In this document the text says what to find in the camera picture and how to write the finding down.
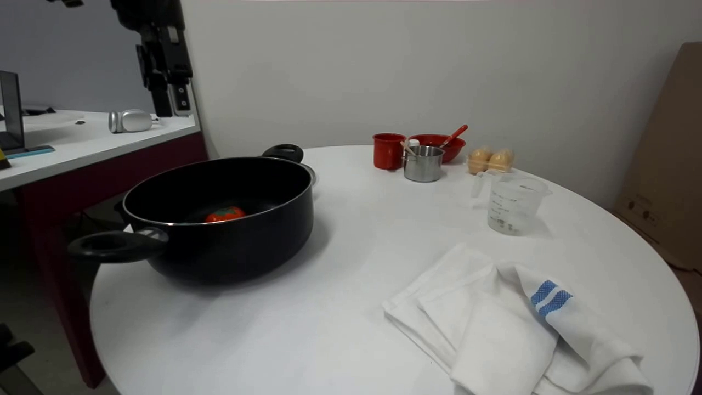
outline pot handle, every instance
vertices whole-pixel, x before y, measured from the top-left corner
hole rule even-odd
[[[169,234],[158,229],[138,232],[92,232],[67,243],[67,254],[92,263],[128,263],[160,254],[169,243]]]
[[[264,149],[262,156],[289,161],[289,162],[303,162],[305,152],[298,145],[283,143]]]

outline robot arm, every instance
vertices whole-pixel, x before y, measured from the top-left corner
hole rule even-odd
[[[192,77],[180,0],[111,0],[117,22],[136,30],[144,85],[158,116],[190,115],[188,81]]]

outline pot rim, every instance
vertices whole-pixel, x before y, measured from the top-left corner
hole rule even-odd
[[[128,200],[128,195],[132,195],[138,187],[142,187],[142,185],[147,185],[147,182],[151,182],[151,180],[155,180],[155,177],[160,177],[160,175],[165,175],[165,173],[172,173],[172,172],[188,168],[188,166],[200,166],[200,165],[211,165],[211,162],[227,162],[227,161],[273,161],[273,162],[284,162],[284,165],[293,165],[293,166],[306,172],[309,180],[306,180],[306,187],[305,187],[301,193],[295,193],[293,198],[284,200],[283,204],[277,204],[277,207],[264,209],[264,210],[257,210],[257,213],[246,216],[246,217],[238,217],[238,220],[224,220],[224,222],[160,222],[160,220],[141,217],[141,216],[136,216],[136,213],[132,213],[132,210],[126,209],[126,200]],[[281,210],[283,207],[286,207],[286,204],[295,202],[298,198],[303,198],[305,193],[309,193],[313,180],[316,180],[313,168],[312,168],[309,165],[303,165],[303,162],[292,162],[292,161],[283,161],[283,157],[270,157],[270,156],[217,157],[217,161],[204,161],[204,162],[182,165],[182,166],[166,168],[166,172],[160,172],[160,173],[155,173],[155,175],[148,175],[148,177],[141,180],[138,185],[134,185],[134,187],[123,195],[121,207],[123,207],[123,210],[126,213],[126,217],[134,217],[136,222],[142,222],[142,224],[147,224],[147,225],[161,225],[161,229],[224,225],[224,224],[233,224],[233,222],[248,222],[248,220],[268,216],[268,213],[272,213],[272,210]]]

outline clear glass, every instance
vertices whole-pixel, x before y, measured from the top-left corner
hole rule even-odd
[[[532,229],[536,209],[545,195],[545,185],[520,175],[505,173],[490,187],[486,224],[502,234],[523,234]]]

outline food in pot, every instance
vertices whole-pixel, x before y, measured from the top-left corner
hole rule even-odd
[[[233,220],[241,220],[241,217],[246,217],[241,207],[229,207],[229,209],[224,209],[224,210],[209,213],[204,217],[204,222],[209,222],[209,224],[212,224],[212,222],[233,222]]]

